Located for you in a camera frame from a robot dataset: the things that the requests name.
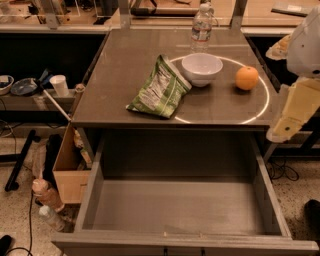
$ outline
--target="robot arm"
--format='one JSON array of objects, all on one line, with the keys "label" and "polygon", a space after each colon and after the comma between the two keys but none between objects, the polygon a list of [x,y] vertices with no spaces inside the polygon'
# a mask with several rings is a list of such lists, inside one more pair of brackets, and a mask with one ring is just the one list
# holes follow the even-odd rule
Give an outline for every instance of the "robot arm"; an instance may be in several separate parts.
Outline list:
[{"label": "robot arm", "polygon": [[277,143],[295,135],[320,107],[320,5],[312,9],[291,36],[281,40],[266,55],[286,58],[288,70],[299,78],[287,89],[281,114],[267,132],[267,139]]}]

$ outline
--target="brown box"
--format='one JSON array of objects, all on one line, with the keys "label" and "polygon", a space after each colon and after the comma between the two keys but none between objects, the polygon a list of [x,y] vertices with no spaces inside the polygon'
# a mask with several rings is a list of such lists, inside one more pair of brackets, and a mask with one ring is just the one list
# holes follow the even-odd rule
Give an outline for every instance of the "brown box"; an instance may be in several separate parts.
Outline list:
[{"label": "brown box", "polygon": [[53,174],[62,202],[79,204],[87,187],[90,170],[77,170],[82,156],[73,142],[73,128],[69,124],[53,167]]}]

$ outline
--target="orange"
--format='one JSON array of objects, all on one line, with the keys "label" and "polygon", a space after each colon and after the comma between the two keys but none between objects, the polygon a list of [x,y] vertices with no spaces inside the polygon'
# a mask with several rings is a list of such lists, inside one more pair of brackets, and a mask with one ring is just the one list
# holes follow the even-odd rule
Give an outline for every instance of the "orange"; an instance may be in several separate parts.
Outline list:
[{"label": "orange", "polygon": [[254,67],[241,67],[235,77],[236,86],[242,90],[248,91],[254,88],[259,80],[259,73]]}]

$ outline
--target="white bowl with dark contents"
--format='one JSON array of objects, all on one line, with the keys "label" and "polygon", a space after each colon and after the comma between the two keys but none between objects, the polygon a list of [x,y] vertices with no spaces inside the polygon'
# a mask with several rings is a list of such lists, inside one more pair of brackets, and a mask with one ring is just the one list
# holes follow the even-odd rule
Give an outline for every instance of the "white bowl with dark contents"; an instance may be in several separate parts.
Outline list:
[{"label": "white bowl with dark contents", "polygon": [[222,61],[208,53],[192,53],[182,59],[183,76],[194,86],[209,84],[223,67]]},{"label": "white bowl with dark contents", "polygon": [[8,75],[0,76],[0,95],[5,95],[10,92],[11,85],[13,84],[13,77]]}]

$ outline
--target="white cup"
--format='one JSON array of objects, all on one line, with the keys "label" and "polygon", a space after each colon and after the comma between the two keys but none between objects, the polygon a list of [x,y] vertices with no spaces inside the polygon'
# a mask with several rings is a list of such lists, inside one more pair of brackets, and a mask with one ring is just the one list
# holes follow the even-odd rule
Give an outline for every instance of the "white cup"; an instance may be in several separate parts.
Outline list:
[{"label": "white cup", "polygon": [[69,94],[66,77],[64,75],[56,75],[51,77],[50,83],[59,97],[64,97]]}]

